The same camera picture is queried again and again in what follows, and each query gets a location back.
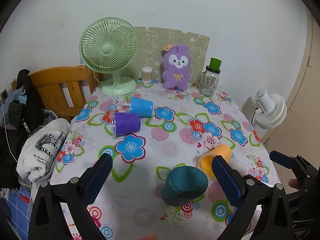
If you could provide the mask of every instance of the tablecloth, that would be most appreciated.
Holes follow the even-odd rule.
[[[260,138],[231,96],[217,89],[213,97],[188,90],[164,89],[158,80],[137,81],[128,95],[115,97],[124,104],[129,96],[154,102],[154,113],[141,119],[139,132],[113,139],[110,112],[126,112],[97,87],[57,157],[51,184],[80,177],[103,154],[112,155],[110,176],[88,212],[106,239],[133,240],[155,234],[159,240],[217,239],[232,219],[230,206],[216,180],[207,191],[182,207],[166,205],[161,189],[170,170],[196,166],[200,155],[218,144],[232,150],[230,166],[242,176],[251,174],[271,185],[279,182]],[[66,204],[62,204],[69,229],[81,240]],[[257,210],[247,231],[252,231]]]

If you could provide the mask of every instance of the blue gripper pad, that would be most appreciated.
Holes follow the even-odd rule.
[[[232,169],[222,156],[216,156],[213,158],[212,172],[217,178],[231,206],[239,209],[242,205],[241,196],[243,193],[231,175]]]
[[[287,155],[284,155],[280,152],[277,151],[272,151],[269,154],[270,160],[272,160],[275,163],[280,164],[281,166],[287,168],[287,169],[292,169],[295,167],[295,162],[292,158],[288,157]]]
[[[87,168],[79,179],[80,189],[83,189],[82,203],[84,206],[92,205],[96,200],[103,184],[112,170],[112,157],[104,153],[95,165]]]

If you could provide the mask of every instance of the white sweatshirt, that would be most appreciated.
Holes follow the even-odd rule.
[[[18,159],[17,172],[24,179],[35,182],[51,169],[71,125],[66,119],[51,121],[31,136],[24,144]]]

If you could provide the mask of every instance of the beige door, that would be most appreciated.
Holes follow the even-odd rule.
[[[279,151],[287,156],[301,155],[316,168],[320,165],[320,28],[313,20],[313,38],[308,66],[301,87],[283,123],[265,142],[268,152]],[[276,170],[287,193],[294,190],[288,180],[291,170],[277,165]]]

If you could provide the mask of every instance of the white fan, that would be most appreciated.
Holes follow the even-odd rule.
[[[277,127],[282,123],[287,114],[287,106],[281,95],[260,89],[254,95],[262,113],[255,116],[257,125],[265,130]]]

